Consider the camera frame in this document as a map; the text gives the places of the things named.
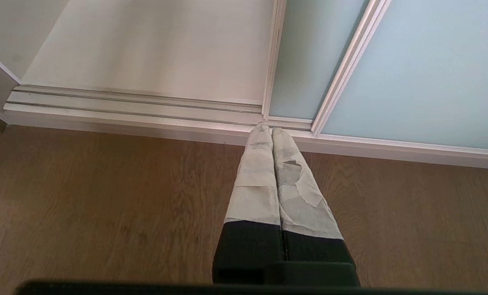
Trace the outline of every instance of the wood grain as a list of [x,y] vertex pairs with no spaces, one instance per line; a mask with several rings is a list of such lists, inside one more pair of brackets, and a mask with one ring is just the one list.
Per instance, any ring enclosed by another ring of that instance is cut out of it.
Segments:
[[[209,284],[243,150],[8,127],[0,294],[33,278]],[[488,170],[304,157],[364,287],[488,290]]]

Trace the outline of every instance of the black object in foreground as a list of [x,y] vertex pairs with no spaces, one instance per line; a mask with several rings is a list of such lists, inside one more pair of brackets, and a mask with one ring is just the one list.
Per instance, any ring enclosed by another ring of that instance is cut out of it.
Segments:
[[173,286],[98,282],[31,281],[16,295],[482,295],[450,291],[257,285]]
[[213,282],[264,284],[265,268],[283,260],[280,226],[226,222],[213,258]]

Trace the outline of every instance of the white baseboard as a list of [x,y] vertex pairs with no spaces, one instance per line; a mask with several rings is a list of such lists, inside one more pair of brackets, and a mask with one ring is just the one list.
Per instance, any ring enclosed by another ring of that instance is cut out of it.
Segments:
[[[231,110],[234,107],[245,108],[246,106],[205,108],[185,106],[181,104],[183,101],[177,106],[174,105],[173,98],[164,98],[171,99],[171,103],[167,101],[160,105],[162,101],[158,99],[138,101],[140,98],[132,98],[128,102],[124,99],[115,102],[107,101],[108,97],[98,99],[93,98],[92,95],[91,97],[72,96],[68,93],[55,95],[55,97],[53,95],[53,93],[12,93],[4,106],[9,123],[244,145],[253,125],[261,121],[260,109],[257,109],[257,112]],[[174,115],[167,116],[169,111]],[[274,120],[268,120],[266,123],[286,129],[301,151],[488,168],[487,149],[326,134],[315,138],[310,131],[311,120],[280,117],[271,119]]]

